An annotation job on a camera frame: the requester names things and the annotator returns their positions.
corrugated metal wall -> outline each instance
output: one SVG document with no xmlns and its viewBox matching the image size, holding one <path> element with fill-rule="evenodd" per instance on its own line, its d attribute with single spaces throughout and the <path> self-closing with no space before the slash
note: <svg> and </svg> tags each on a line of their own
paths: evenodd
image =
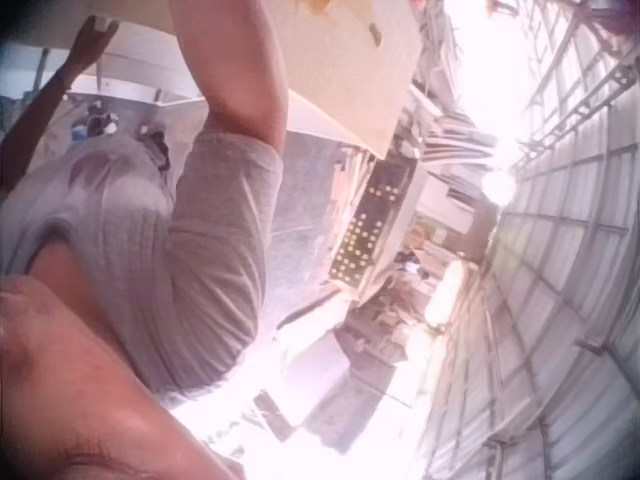
<svg viewBox="0 0 640 480">
<path fill-rule="evenodd" d="M 631 478 L 640 449 L 637 50 L 604 53 L 553 0 L 520 10 L 539 80 L 534 133 L 490 260 L 453 318 L 425 478 Z"/>
</svg>

person in background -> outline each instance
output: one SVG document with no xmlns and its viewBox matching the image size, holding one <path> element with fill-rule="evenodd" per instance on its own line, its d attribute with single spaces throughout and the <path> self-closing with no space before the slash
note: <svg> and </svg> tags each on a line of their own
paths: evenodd
<svg viewBox="0 0 640 480">
<path fill-rule="evenodd" d="M 120 133 L 27 174 L 116 24 L 84 24 L 0 146 L 0 447 L 27 478 L 233 478 L 165 409 L 217 388 L 257 334 L 288 89 L 261 0 L 169 3 L 210 107 L 175 202 L 163 159 Z"/>
</svg>

short sleeve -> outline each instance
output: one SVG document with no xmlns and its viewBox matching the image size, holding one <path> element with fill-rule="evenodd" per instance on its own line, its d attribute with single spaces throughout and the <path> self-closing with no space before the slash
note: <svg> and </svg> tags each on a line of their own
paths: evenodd
<svg viewBox="0 0 640 480">
<path fill-rule="evenodd" d="M 165 332 L 179 349 L 165 358 L 181 390 L 218 381 L 256 337 L 281 180 L 279 155 L 258 140 L 195 140 L 165 245 L 177 322 Z"/>
</svg>

